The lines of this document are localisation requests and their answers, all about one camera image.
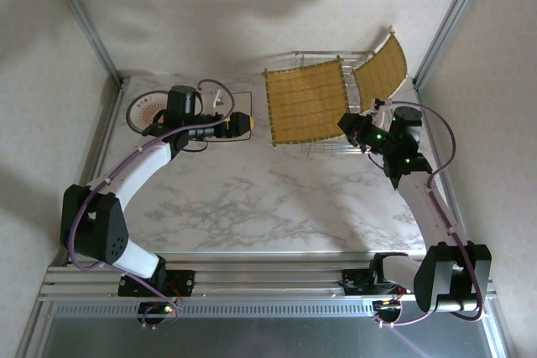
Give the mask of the square white plate black rim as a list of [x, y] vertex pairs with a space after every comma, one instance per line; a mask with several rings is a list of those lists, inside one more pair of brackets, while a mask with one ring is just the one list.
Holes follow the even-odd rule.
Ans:
[[[211, 91], [202, 91], [201, 92], [201, 99], [203, 103], [203, 112], [202, 114], [209, 114], [214, 115], [215, 113], [224, 115], [228, 113], [228, 111], [231, 108], [231, 101], [229, 97], [222, 91], [222, 100], [224, 101], [224, 104], [222, 106], [219, 106], [217, 109], [213, 109], [210, 105], [210, 99], [209, 96], [211, 95]], [[235, 112], [244, 112], [247, 115], [252, 114], [252, 93], [250, 91], [244, 91], [244, 92], [238, 92], [233, 94], [234, 100], [235, 100]], [[210, 137], [207, 139], [209, 143], [224, 143], [224, 142], [240, 142], [240, 141], [247, 141], [251, 139], [252, 134], [250, 132], [246, 133], [245, 135], [241, 137], [235, 137], [235, 138], [216, 138], [216, 137]]]

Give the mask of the round white printed plate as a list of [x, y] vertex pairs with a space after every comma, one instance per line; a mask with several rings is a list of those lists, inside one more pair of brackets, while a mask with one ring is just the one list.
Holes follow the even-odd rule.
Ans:
[[151, 91], [136, 98], [128, 107], [126, 122], [131, 130], [141, 134], [158, 112], [167, 107], [167, 91]]

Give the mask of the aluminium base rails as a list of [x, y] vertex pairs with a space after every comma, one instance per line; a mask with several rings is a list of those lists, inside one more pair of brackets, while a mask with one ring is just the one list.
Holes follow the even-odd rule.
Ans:
[[371, 252], [328, 253], [177, 253], [166, 255], [168, 270], [191, 270], [190, 297], [119, 297], [119, 272], [97, 267], [89, 272], [71, 263], [49, 266], [38, 291], [40, 302], [121, 301], [185, 303], [202, 301], [388, 300], [395, 296], [346, 296], [341, 271], [369, 269]]

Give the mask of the small controller board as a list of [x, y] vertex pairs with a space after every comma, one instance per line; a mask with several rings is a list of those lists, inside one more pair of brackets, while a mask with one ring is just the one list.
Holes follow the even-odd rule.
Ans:
[[399, 322], [401, 314], [402, 304], [397, 299], [373, 301], [373, 320], [379, 328], [399, 327], [402, 325]]
[[166, 302], [143, 302], [138, 306], [137, 321], [142, 329], [157, 329], [176, 319], [176, 309]]

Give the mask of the perforated metal strip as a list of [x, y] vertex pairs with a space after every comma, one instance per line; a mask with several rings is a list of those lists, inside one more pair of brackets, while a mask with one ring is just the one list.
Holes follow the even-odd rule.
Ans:
[[[58, 319], [136, 319], [135, 302], [59, 302], [51, 316]], [[179, 306], [181, 318], [345, 318], [372, 317], [373, 301], [368, 299], [310, 301], [202, 301], [190, 300]]]

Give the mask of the grey metal sheet panel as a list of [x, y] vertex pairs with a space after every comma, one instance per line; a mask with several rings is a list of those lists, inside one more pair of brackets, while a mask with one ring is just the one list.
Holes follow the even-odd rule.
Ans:
[[492, 358], [478, 324], [439, 316], [380, 329], [364, 318], [57, 319], [44, 358]]

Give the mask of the aluminium frame post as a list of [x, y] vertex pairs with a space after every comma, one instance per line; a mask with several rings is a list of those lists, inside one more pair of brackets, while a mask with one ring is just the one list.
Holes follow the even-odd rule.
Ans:
[[86, 9], [85, 4], [82, 0], [64, 0], [64, 2], [103, 69], [107, 75], [112, 78], [114, 85], [120, 89], [123, 84], [123, 77], [118, 72], [106, 46], [102, 42], [101, 36], [91, 21], [90, 14]]
[[444, 53], [451, 37], [454, 35], [458, 24], [461, 22], [472, 0], [452, 0], [446, 15], [441, 21], [435, 36], [422, 59], [418, 70], [413, 78], [413, 85], [417, 92], [424, 86], [431, 75], [435, 65]]

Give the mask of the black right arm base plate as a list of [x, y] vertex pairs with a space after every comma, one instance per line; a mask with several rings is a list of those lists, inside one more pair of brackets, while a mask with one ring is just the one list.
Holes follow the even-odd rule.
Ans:
[[407, 288], [387, 280], [374, 269], [345, 269], [341, 271], [339, 286], [346, 296], [398, 296], [410, 293]]

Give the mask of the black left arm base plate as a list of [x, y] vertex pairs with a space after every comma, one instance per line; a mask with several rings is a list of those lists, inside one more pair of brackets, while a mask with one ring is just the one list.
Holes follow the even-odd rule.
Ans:
[[[190, 297], [195, 285], [195, 272], [191, 270], [168, 270], [155, 278], [143, 279], [144, 284], [157, 289], [167, 297]], [[117, 290], [119, 297], [153, 297], [154, 292], [129, 277], [121, 277]]]

